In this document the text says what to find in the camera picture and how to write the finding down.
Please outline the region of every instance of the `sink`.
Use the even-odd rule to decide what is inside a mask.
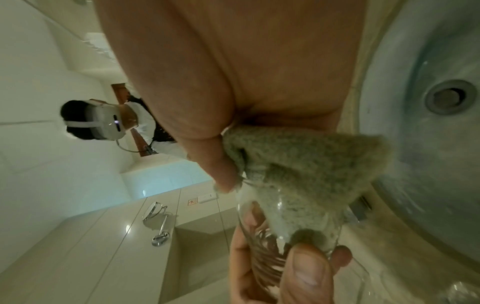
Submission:
[[[374,187],[415,232],[480,265],[480,2],[406,1],[372,57],[359,130],[395,155]]]

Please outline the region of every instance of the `dark hair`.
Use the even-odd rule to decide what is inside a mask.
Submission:
[[[90,104],[81,100],[70,100],[61,107],[60,115],[65,121],[87,121],[85,111]],[[80,139],[95,139],[90,128],[67,127],[66,131]]]

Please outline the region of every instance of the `person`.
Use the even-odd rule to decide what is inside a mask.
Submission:
[[[96,0],[103,31],[153,116],[230,191],[237,168],[222,147],[235,123],[334,132],[350,89],[366,0]],[[256,287],[235,233],[232,303],[272,302]],[[282,303],[331,304],[332,276],[347,263],[318,250],[290,252]],[[296,269],[304,269],[298,275]]]
[[[64,121],[87,121],[87,109],[95,105],[81,100],[70,100],[63,104],[60,115]],[[128,101],[122,105],[112,105],[120,112],[120,120],[124,129],[135,129],[148,143],[149,147],[157,153],[173,155],[178,158],[188,159],[188,155],[176,140],[155,121],[148,107],[139,97],[130,94]],[[67,127],[67,132],[73,136],[84,139],[99,139],[94,136],[91,128]]]

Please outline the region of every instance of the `clear glass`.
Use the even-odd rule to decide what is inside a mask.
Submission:
[[[344,221],[342,211],[327,212],[318,202],[304,202],[282,189],[251,180],[243,181],[237,199],[253,274],[259,285],[275,298],[293,245],[309,243],[327,256],[337,245]]]

